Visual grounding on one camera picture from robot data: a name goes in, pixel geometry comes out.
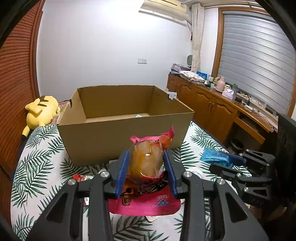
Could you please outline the blue foil snack packet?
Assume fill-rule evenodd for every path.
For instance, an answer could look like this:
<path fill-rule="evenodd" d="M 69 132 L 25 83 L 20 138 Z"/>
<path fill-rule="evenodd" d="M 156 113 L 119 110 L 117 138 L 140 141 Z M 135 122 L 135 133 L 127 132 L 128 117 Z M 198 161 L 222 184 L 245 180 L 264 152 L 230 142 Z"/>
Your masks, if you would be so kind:
<path fill-rule="evenodd" d="M 214 149 L 205 148 L 204 152 L 201 156 L 201 161 L 206 163 L 216 163 L 220 164 L 222 166 L 227 166 L 229 168 L 232 168 L 234 164 L 230 161 L 230 158 L 227 154 L 224 152 L 219 152 Z"/>

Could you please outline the pink chicken leg snack bag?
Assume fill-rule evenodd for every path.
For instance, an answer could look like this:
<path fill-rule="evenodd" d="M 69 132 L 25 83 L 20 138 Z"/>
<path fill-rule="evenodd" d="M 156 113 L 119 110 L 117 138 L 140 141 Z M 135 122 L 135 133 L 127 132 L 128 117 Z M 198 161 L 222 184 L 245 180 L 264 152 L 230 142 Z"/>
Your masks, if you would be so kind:
<path fill-rule="evenodd" d="M 165 171 L 165 151 L 174 138 L 174 128 L 159 136 L 131 136 L 131 157 L 125 183 L 118 199 L 109 200 L 113 214 L 162 216 L 176 213 L 181 201 L 175 199 Z"/>

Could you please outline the white red duck snack bag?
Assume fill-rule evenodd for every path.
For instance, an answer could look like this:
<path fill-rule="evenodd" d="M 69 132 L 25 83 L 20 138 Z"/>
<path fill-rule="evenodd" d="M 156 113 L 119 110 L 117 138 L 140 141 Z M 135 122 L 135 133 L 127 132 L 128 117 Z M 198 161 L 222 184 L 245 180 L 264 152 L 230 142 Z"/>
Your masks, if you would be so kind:
<path fill-rule="evenodd" d="M 92 175 L 80 175 L 80 174 L 74 174 L 73 179 L 75 179 L 77 182 L 87 181 L 93 179 L 94 176 Z"/>

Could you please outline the clear white biscuit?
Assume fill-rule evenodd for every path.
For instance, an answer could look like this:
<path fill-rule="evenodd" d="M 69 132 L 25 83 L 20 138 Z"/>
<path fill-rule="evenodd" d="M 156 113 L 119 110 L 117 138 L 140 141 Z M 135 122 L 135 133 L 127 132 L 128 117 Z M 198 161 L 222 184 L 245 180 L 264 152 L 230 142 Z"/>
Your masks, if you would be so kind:
<path fill-rule="evenodd" d="M 157 220 L 159 218 L 159 216 L 146 216 L 147 221 L 149 222 L 154 222 L 155 220 Z"/>

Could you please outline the wooden sideboard cabinet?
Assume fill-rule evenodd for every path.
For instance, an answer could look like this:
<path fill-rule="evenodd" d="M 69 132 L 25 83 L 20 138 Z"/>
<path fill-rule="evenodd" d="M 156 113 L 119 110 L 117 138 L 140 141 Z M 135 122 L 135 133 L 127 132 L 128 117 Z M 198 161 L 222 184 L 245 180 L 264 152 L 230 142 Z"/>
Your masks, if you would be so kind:
<path fill-rule="evenodd" d="M 268 119 L 256 109 L 232 102 L 216 90 L 196 85 L 181 77 L 168 75 L 168 91 L 195 111 L 193 121 L 215 137 L 224 146 L 233 139 L 239 140 L 244 149 L 274 154 L 277 131 Z"/>

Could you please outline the brown cardboard box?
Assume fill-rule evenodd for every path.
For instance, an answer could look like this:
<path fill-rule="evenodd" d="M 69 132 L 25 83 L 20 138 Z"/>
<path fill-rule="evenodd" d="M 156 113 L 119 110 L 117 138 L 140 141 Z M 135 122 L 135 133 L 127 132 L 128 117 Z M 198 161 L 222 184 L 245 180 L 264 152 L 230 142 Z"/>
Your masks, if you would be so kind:
<path fill-rule="evenodd" d="M 75 90 L 58 121 L 74 166 L 107 163 L 132 144 L 130 137 L 159 136 L 174 129 L 179 147 L 194 111 L 152 85 L 100 85 Z"/>

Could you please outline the pink tissue box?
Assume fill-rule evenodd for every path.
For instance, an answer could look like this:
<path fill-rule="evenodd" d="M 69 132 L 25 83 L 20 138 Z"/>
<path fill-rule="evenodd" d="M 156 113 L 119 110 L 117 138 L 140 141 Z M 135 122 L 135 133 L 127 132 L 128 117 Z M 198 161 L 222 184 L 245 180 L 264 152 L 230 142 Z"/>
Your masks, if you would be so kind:
<path fill-rule="evenodd" d="M 228 99 L 233 99 L 233 94 L 234 94 L 234 90 L 232 89 L 225 89 L 222 92 L 222 96 L 228 98 Z"/>

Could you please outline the green lidded water bottle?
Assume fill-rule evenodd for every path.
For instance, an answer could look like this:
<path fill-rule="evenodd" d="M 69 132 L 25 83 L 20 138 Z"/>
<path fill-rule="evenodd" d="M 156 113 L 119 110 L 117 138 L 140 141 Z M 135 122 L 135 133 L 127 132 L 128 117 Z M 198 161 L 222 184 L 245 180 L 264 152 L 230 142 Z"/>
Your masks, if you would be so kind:
<path fill-rule="evenodd" d="M 232 85 L 232 90 L 233 90 L 232 102 L 235 101 L 237 89 L 238 89 L 238 86 L 236 84 L 233 84 Z"/>

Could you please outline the pink kettle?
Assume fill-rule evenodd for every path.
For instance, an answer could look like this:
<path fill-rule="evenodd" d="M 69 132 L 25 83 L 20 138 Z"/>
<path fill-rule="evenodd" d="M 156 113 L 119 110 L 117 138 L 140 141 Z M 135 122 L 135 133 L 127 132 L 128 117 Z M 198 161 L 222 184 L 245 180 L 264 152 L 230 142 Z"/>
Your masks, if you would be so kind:
<path fill-rule="evenodd" d="M 223 76 L 219 76 L 216 78 L 216 87 L 215 90 L 217 92 L 222 93 L 225 87 L 225 78 Z"/>

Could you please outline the folded floral cloth pile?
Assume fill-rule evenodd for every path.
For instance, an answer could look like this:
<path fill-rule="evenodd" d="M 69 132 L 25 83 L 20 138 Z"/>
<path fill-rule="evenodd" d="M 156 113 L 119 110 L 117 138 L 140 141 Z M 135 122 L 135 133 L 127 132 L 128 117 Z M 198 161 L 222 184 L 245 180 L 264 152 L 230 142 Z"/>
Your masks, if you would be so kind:
<path fill-rule="evenodd" d="M 203 77 L 201 77 L 200 75 L 192 72 L 192 71 L 184 71 L 181 70 L 179 72 L 180 76 L 188 81 L 194 81 L 194 82 L 205 82 L 205 79 Z"/>

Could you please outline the yellow Pikachu plush toy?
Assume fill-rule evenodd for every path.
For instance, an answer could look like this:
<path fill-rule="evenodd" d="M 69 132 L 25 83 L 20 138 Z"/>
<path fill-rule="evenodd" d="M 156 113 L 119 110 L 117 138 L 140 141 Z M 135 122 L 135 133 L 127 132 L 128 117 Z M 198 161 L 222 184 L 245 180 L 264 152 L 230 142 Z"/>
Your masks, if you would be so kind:
<path fill-rule="evenodd" d="M 22 132 L 22 141 L 28 137 L 30 131 L 39 126 L 50 124 L 61 109 L 58 101 L 53 96 L 44 95 L 27 104 L 25 110 L 28 113 L 26 126 Z"/>

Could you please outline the grey window blind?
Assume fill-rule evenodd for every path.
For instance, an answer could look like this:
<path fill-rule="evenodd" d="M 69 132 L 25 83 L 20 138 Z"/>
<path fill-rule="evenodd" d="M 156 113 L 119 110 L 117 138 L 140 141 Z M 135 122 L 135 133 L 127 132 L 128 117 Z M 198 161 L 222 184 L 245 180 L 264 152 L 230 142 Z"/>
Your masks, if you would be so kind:
<path fill-rule="evenodd" d="M 267 15 L 223 11 L 224 32 L 218 75 L 287 113 L 295 79 L 295 50 Z"/>

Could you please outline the small white fan heater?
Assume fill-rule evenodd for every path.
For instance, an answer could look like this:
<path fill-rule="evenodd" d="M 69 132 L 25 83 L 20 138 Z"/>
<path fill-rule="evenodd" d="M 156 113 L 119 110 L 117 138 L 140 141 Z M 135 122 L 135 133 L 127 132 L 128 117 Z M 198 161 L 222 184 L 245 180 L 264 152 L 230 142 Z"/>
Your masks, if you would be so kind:
<path fill-rule="evenodd" d="M 188 68 L 192 67 L 192 59 L 193 59 L 192 55 L 187 56 L 187 66 L 188 66 Z"/>

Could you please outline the wooden louvered wardrobe door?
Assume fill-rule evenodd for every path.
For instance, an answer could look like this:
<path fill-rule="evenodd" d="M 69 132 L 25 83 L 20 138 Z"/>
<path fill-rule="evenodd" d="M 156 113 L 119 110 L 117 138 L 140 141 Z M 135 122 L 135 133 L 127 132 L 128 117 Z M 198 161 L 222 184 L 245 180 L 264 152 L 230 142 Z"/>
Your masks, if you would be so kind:
<path fill-rule="evenodd" d="M 11 173 L 18 161 L 25 105 L 39 97 L 36 73 L 38 31 L 44 1 L 27 1 L 1 42 L 1 216 L 11 221 Z"/>

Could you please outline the beige curtain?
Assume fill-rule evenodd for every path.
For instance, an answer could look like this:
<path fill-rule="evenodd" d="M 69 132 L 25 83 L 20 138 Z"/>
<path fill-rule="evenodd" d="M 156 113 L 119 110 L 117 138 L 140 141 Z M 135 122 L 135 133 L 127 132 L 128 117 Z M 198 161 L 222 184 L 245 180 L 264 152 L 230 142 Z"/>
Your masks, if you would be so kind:
<path fill-rule="evenodd" d="M 200 71 L 201 45 L 204 32 L 205 10 L 200 3 L 192 5 L 192 72 Z"/>

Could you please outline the white wall switch plate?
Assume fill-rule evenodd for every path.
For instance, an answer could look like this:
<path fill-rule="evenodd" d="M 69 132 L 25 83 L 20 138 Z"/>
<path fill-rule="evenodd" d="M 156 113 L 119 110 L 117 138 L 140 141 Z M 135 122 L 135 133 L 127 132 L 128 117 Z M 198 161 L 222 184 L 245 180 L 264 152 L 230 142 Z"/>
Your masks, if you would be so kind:
<path fill-rule="evenodd" d="M 138 58 L 137 63 L 138 64 L 147 64 L 147 60 L 146 59 L 142 59 L 142 58 Z"/>

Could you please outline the white wall air conditioner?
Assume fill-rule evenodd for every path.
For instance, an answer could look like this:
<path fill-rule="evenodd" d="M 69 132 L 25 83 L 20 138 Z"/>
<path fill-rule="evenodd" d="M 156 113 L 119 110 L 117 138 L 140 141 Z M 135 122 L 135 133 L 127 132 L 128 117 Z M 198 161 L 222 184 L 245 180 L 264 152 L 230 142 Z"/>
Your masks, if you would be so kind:
<path fill-rule="evenodd" d="M 188 7 L 180 1 L 174 0 L 147 0 L 142 3 L 142 9 L 170 16 L 179 21 L 190 19 Z"/>

